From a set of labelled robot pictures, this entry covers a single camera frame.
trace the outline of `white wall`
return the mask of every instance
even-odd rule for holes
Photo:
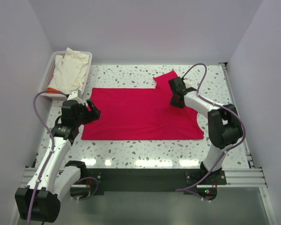
[[[248,143],[281,224],[281,0],[264,0],[228,63]]]
[[[262,0],[30,0],[54,50],[94,62],[227,62]]]
[[[27,0],[0,0],[0,225],[14,206],[25,165],[43,130],[32,99],[52,48]],[[50,101],[38,108],[46,118]]]

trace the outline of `red cloth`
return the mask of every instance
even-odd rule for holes
[[[91,99],[101,118],[84,126],[83,140],[202,139],[197,112],[170,105],[172,71],[154,78],[155,89],[93,88]]]

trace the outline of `laundry basket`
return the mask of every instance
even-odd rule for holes
[[[81,94],[82,94],[84,92],[86,81],[87,81],[88,76],[89,76],[90,64],[92,62],[93,55],[92,55],[92,53],[89,53],[89,52],[81,52],[81,53],[89,55],[89,64],[88,64],[88,68],[86,70],[85,80],[83,82],[83,87],[82,87],[82,90],[81,90]],[[55,56],[56,55],[65,56],[65,54],[66,54],[66,51],[54,52],[52,54],[52,56],[50,57],[49,62],[47,64],[46,70],[44,72],[44,76],[42,78],[42,81],[41,81],[41,83],[38,87],[38,92],[41,92],[41,91],[44,91],[44,90],[48,89],[48,85],[49,85],[51,79],[53,78],[53,72],[54,72],[54,69],[55,69]],[[64,95],[61,95],[61,94],[43,93],[41,95],[42,96],[48,96],[48,97],[52,98],[53,100],[66,100],[67,99]]]

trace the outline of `gray floor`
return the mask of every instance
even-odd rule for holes
[[[268,225],[268,221],[258,188],[222,188],[212,203],[181,193],[109,192],[77,204],[68,195],[54,224]]]

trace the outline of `white table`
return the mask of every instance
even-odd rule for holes
[[[154,76],[175,70],[182,76],[190,66],[186,65],[92,65],[83,100],[91,96],[92,88],[155,88]],[[203,68],[197,67],[187,78],[197,87],[203,76]],[[203,96],[228,104],[229,90],[220,65],[208,66],[207,76],[200,89]],[[47,124],[54,126],[61,113],[62,101],[54,100]],[[203,140],[153,140],[153,141],[85,141],[81,140],[83,127],[75,143],[63,160],[62,167],[69,160],[84,161],[88,168],[199,168],[207,155],[210,141],[207,119],[198,115],[198,124],[204,131]],[[38,147],[35,167],[39,167],[50,137],[44,130]],[[229,152],[223,168],[249,168],[246,149],[242,144]]]

